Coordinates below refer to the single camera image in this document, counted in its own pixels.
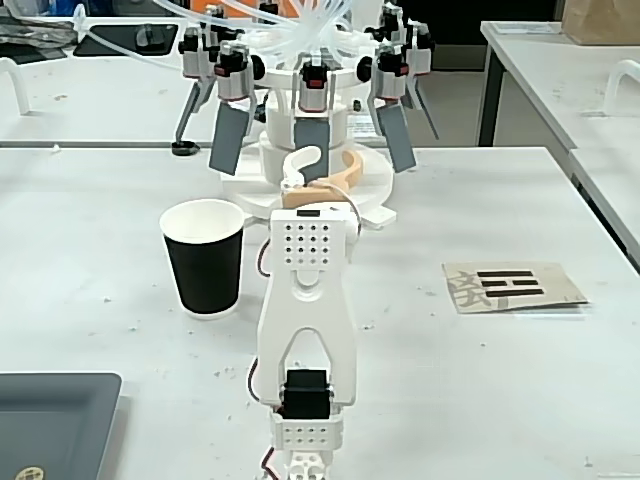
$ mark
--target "gray plastic bag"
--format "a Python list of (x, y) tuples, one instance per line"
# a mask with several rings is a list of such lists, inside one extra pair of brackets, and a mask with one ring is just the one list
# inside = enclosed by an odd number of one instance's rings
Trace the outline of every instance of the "gray plastic bag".
[(71, 22), (40, 22), (0, 17), (0, 43), (64, 48), (78, 43)]

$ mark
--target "white cup rim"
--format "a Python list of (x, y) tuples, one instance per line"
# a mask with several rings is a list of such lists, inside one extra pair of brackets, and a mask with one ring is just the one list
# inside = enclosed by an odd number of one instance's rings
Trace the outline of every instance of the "white cup rim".
[(160, 217), (160, 229), (175, 242), (204, 245), (234, 236), (244, 228), (244, 219), (235, 203), (205, 198), (171, 207)]

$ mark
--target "sticker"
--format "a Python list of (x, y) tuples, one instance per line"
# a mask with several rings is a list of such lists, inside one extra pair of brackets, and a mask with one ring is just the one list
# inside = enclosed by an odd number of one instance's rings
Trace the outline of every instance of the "sticker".
[(562, 33), (558, 24), (549, 22), (494, 22), (500, 35), (557, 35)]
[(350, 115), (347, 129), (352, 138), (378, 138), (373, 120), (369, 115)]
[(27, 467), (18, 472), (15, 480), (44, 480), (44, 470), (40, 467)]

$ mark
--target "white table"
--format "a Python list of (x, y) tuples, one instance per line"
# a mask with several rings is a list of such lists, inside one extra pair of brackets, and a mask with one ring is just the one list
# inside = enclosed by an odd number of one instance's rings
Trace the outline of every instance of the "white table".
[[(560, 32), (560, 24), (542, 25)], [(579, 46), (561, 33), (500, 33), (514, 26), (514, 22), (484, 22), (481, 27), (489, 52), (478, 125), (479, 146), (493, 145), (504, 70), (513, 76), (567, 153), (573, 148), (638, 143), (637, 86), (623, 84), (618, 96), (619, 113), (631, 117), (603, 117), (601, 112), (613, 66), (620, 60), (640, 59), (640, 47)]]
[[(172, 17), (91, 18), (92, 24), (178, 24), (170, 55), (152, 57), (182, 68), (178, 41), (187, 22)], [(172, 71), (125, 57), (74, 57), (21, 67), (32, 112), (18, 114), (7, 75), (0, 75), (0, 146), (168, 147), (192, 81)], [(209, 146), (217, 95), (193, 115), (185, 139)]]
[[(360, 330), (359, 399), (332, 478), (640, 472), (629, 263), (545, 150), (418, 156), (397, 178), (398, 223), (365, 232), (348, 270), (357, 324), (373, 328)], [(245, 391), (266, 229), (247, 231), (240, 308), (213, 323), (179, 311), (158, 231), (166, 208), (218, 192), (206, 158), (6, 149), (0, 162), (0, 365), (119, 372), (131, 408), (112, 442), (118, 480), (251, 479), (268, 446)], [(441, 263), (495, 260), (560, 262), (593, 303), (458, 315)]]
[(640, 154), (637, 150), (579, 149), (569, 155), (575, 179), (640, 266)]

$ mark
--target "red wire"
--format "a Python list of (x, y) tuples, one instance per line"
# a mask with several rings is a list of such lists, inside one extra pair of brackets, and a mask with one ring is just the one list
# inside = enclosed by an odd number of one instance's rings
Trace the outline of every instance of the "red wire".
[(267, 248), (269, 248), (270, 243), (271, 243), (271, 240), (267, 240), (266, 242), (264, 242), (264, 244), (262, 245), (262, 248), (260, 249), (260, 253), (258, 254), (258, 272), (260, 273), (260, 275), (266, 278), (269, 278), (271, 274), (265, 272), (262, 269), (262, 261), (264, 260), (264, 254), (267, 252)]
[(249, 369), (249, 376), (247, 377), (247, 389), (249, 390), (249, 395), (256, 402), (260, 403), (260, 399), (253, 391), (253, 375), (256, 373), (256, 368), (258, 368), (258, 358), (256, 357), (253, 363), (251, 364), (251, 368)]
[(267, 450), (267, 453), (264, 454), (264, 457), (262, 458), (262, 463), (260, 464), (260, 466), (267, 473), (267, 475), (271, 477), (271, 480), (280, 480), (280, 478), (278, 477), (278, 474), (274, 472), (269, 466), (269, 460), (271, 460), (271, 457), (273, 456), (273, 453), (275, 451), (276, 451), (275, 448), (270, 447), (269, 450)]

